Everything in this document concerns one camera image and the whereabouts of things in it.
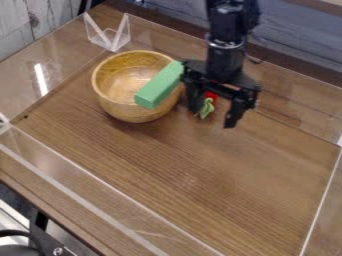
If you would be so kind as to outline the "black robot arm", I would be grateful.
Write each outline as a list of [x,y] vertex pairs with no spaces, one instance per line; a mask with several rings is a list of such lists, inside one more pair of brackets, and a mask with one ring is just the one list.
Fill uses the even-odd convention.
[[234,128],[245,112],[254,109],[262,86],[245,73],[249,34],[259,25],[258,0],[206,0],[210,30],[206,34],[206,60],[186,60],[180,80],[186,86],[187,107],[199,114],[206,93],[231,103],[223,127]]

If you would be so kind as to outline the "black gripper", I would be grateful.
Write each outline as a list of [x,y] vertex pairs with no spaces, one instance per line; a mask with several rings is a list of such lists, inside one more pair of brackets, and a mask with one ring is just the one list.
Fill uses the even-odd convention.
[[190,59],[183,62],[180,76],[186,85],[188,110],[196,114],[205,105],[205,93],[215,93],[231,101],[225,118],[225,128],[234,128],[247,109],[257,106],[261,85],[243,72],[246,37],[221,40],[206,35],[206,60]]

